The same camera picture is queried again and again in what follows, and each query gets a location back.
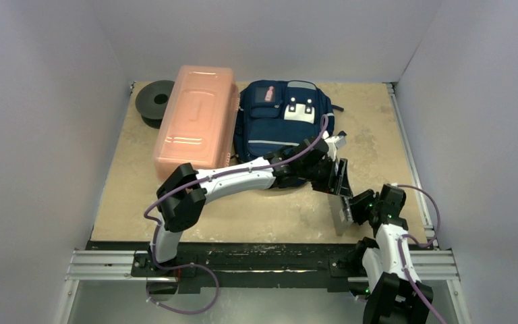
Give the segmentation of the pink pen toy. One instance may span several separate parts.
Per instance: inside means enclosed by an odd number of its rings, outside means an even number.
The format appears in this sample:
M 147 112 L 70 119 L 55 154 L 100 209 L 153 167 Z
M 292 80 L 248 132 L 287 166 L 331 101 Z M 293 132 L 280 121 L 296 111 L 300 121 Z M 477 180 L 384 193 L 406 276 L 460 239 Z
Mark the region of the pink pen toy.
M 275 95 L 275 88 L 273 86 L 270 86 L 265 93 L 264 100 L 266 102 L 273 102 L 274 95 Z

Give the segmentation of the dark book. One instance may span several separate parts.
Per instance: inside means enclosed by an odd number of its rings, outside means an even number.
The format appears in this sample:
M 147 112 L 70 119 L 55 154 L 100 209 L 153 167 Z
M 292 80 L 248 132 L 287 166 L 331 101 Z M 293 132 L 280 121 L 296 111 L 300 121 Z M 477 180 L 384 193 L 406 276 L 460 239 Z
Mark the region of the dark book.
M 335 233 L 342 236 L 353 224 L 353 216 L 349 204 L 349 198 L 345 196 L 330 195 L 328 197 L 330 214 L 333 220 Z

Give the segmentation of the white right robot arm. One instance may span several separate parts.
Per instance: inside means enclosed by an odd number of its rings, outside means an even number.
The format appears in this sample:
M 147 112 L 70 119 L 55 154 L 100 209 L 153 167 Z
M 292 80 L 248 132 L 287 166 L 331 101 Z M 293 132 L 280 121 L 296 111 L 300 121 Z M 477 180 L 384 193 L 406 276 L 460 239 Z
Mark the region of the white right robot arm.
M 432 313 L 432 288 L 422 283 L 411 261 L 411 236 L 401 217 L 405 201 L 405 191 L 391 184 L 343 201 L 345 213 L 373 231 L 348 258 L 353 269 L 368 278 L 364 323 L 425 323 Z

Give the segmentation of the navy blue student backpack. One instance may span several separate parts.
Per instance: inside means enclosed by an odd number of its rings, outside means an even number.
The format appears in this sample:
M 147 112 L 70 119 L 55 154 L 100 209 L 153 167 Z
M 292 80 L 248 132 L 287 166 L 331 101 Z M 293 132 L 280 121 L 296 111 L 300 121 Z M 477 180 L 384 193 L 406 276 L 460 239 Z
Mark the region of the navy blue student backpack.
M 273 86 L 273 102 L 264 100 Z M 233 145 L 240 163 L 247 163 L 284 146 L 331 136 L 336 106 L 316 85 L 306 81 L 255 81 L 240 93 Z

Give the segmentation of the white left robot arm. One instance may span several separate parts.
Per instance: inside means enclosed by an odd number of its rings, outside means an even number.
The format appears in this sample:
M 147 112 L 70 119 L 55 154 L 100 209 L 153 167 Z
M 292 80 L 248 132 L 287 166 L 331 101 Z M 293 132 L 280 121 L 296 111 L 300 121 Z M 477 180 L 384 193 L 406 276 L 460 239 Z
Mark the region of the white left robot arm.
M 250 162 L 220 169 L 195 170 L 181 164 L 157 190 L 159 212 L 150 243 L 148 268 L 158 276 L 172 272 L 182 233 L 199 220 L 205 205 L 248 190 L 290 188 L 304 182 L 329 195 L 338 235 L 352 224 L 347 160 L 338 157 L 346 143 L 343 135 L 310 138 L 295 147 L 280 148 Z

